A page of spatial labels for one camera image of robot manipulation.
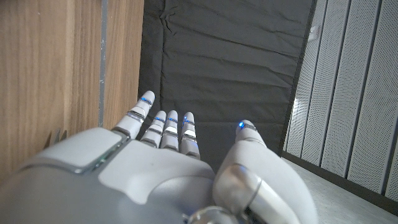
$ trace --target wooden wall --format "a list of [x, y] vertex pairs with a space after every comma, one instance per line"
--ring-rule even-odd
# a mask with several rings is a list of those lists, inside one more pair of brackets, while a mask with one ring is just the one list
[[58, 128], [96, 127], [100, 110], [111, 128], [136, 102], [144, 0], [108, 0], [102, 61], [106, 1], [0, 1], [0, 183]]

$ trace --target robotic hand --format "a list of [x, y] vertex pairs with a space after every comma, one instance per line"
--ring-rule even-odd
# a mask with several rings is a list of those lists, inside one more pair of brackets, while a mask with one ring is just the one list
[[111, 131], [94, 128], [49, 147], [0, 186], [1, 223], [317, 223], [302, 179], [250, 121], [217, 175], [200, 160], [193, 114], [180, 139], [176, 111], [146, 92]]

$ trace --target perforated metal panel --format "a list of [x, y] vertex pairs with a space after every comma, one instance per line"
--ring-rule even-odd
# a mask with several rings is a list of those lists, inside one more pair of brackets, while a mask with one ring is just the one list
[[302, 159], [319, 166], [349, 0], [329, 0], [312, 90]]
[[398, 202], [398, 144], [392, 160], [390, 176], [388, 178], [386, 197]]
[[287, 138], [289, 137], [290, 122], [291, 121], [292, 121], [292, 114], [290, 114], [289, 125], [287, 126], [286, 137], [285, 137], [285, 142], [284, 142], [284, 151], [286, 151], [286, 149], [287, 149]]
[[307, 44], [300, 78], [297, 84], [297, 91], [290, 121], [289, 138], [287, 141], [287, 152], [300, 157], [305, 125], [307, 122], [307, 111], [311, 98], [313, 76], [317, 66], [318, 49], [322, 35], [322, 24], [325, 15], [326, 0], [318, 0], [315, 9], [312, 26], [319, 26], [318, 39]]
[[352, 0], [321, 167], [345, 177], [379, 0]]
[[349, 180], [377, 193], [398, 117], [397, 40], [398, 1], [383, 0], [348, 172]]

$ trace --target wrinkled black fabric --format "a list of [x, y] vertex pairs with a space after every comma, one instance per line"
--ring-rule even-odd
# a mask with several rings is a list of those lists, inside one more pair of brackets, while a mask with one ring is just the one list
[[215, 170], [242, 119], [267, 146], [284, 141], [313, 0], [149, 0], [144, 6], [139, 94], [158, 110], [195, 115], [202, 160]]

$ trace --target robot finger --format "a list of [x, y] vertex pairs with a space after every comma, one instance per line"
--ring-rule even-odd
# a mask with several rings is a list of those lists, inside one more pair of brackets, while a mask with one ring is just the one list
[[177, 132], [178, 114], [172, 110], [168, 113], [165, 129], [163, 131], [161, 149], [171, 149], [178, 152], [178, 132]]
[[135, 139], [141, 128], [142, 122], [144, 122], [150, 108], [152, 107], [154, 100], [155, 94], [152, 91], [144, 93], [136, 105], [127, 112], [113, 130], [120, 131], [131, 139]]
[[236, 127], [235, 133], [236, 133], [235, 142], [242, 140], [257, 141], [263, 144], [265, 147], [267, 147], [266, 144], [264, 143], [264, 140], [262, 140], [260, 134], [257, 132], [256, 127], [253, 125], [252, 122], [248, 120], [242, 120], [238, 124], [238, 127]]
[[159, 147], [160, 140], [162, 139], [163, 127], [166, 120], [166, 112], [159, 111], [156, 114], [152, 124], [141, 138], [141, 142], [150, 146]]
[[200, 159], [197, 136], [195, 133], [195, 119], [191, 112], [184, 115], [181, 132], [180, 152], [190, 157]]

